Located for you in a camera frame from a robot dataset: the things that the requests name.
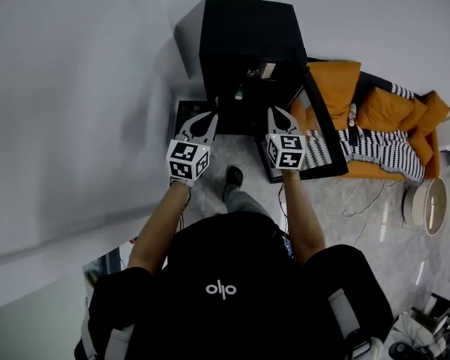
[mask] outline gray pants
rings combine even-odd
[[[228,213],[256,212],[270,217],[269,213],[252,196],[240,190],[236,185],[227,185],[223,201]]]

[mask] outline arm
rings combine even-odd
[[[293,256],[304,265],[315,253],[325,249],[325,236],[305,193],[299,171],[284,170],[282,173]]]
[[[161,269],[187,199],[188,187],[175,181],[140,232],[128,268],[141,267],[152,275]]]

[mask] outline shoe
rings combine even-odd
[[[229,166],[226,169],[226,181],[225,181],[225,190],[223,191],[222,200],[225,201],[225,193],[227,192],[227,187],[229,185],[236,185],[237,187],[241,187],[243,184],[243,172],[240,168],[236,166]]]

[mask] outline leg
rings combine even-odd
[[[243,182],[242,171],[231,166],[226,172],[226,187],[223,202],[226,210],[231,212],[256,212],[269,216],[268,212],[248,193],[240,190]]]

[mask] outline person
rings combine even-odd
[[[170,185],[127,269],[97,282],[76,359],[344,358],[344,340],[329,323],[333,315],[322,292],[346,277],[344,264],[337,265],[343,255],[326,249],[299,172],[283,171],[292,257],[266,210],[241,190],[243,179],[231,166],[223,191],[228,213],[177,233],[189,187]],[[358,265],[370,271],[366,261]],[[349,283],[352,299],[353,289],[380,289],[370,281]]]

